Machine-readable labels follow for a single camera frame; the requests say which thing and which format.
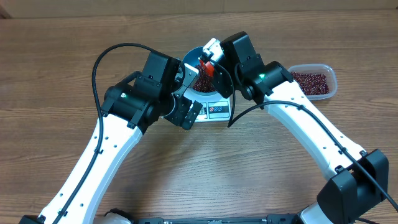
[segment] plastic container of beans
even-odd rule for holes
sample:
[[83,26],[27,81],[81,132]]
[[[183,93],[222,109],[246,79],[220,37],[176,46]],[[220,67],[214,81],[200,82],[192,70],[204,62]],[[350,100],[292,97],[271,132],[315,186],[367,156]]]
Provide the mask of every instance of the plastic container of beans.
[[331,98],[337,92],[337,79],[336,74],[329,65],[325,64],[306,64],[291,66],[288,71],[290,73],[299,73],[301,75],[308,74],[324,74],[326,76],[326,84],[328,93],[321,95],[306,95],[309,100],[324,100]]

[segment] dark red beans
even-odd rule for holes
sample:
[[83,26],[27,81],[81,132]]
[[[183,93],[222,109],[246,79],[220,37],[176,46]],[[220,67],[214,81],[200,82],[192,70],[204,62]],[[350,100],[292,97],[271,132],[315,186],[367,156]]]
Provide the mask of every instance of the dark red beans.
[[326,75],[324,74],[292,72],[292,75],[305,95],[322,95],[329,93],[329,86],[326,82]]
[[196,65],[195,68],[199,70],[199,78],[195,84],[193,84],[193,89],[202,93],[211,93],[216,91],[214,86],[211,84],[211,77],[205,72],[205,69],[200,65]]

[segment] wooden surface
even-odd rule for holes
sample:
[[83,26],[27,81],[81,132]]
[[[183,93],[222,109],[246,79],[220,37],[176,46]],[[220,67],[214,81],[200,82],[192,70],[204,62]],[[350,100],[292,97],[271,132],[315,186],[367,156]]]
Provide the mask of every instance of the wooden surface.
[[[315,105],[345,135],[390,162],[398,200],[398,11],[268,12],[0,21],[0,223],[39,214],[63,185],[96,123],[91,69],[120,42],[182,58],[210,38],[245,30],[265,62],[326,63],[337,94]],[[99,66],[107,87],[140,70],[147,52],[118,49]],[[237,113],[253,105],[241,96]],[[152,125],[127,156],[98,214],[118,207],[140,217],[246,217],[298,212],[324,186],[299,142],[265,111],[232,128]],[[365,217],[396,223],[383,202]]]
[[12,18],[395,9],[398,0],[0,0]]

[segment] digital scale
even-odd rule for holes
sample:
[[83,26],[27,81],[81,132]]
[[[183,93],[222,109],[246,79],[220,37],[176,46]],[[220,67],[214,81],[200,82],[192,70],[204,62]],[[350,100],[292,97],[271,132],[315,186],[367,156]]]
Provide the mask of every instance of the digital scale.
[[[182,62],[195,67],[200,64],[198,58],[202,52],[203,47],[194,48],[186,54]],[[228,121],[231,116],[231,103],[229,97],[223,98],[217,91],[202,93],[188,88],[184,96],[192,100],[192,102],[196,100],[202,104],[202,109],[195,122]]]

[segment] wall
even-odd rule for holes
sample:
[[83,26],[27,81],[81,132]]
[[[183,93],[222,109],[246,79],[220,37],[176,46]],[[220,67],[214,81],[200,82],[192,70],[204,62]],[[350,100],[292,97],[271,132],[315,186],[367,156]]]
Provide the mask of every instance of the wall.
[[12,18],[395,9],[398,0],[0,0]]

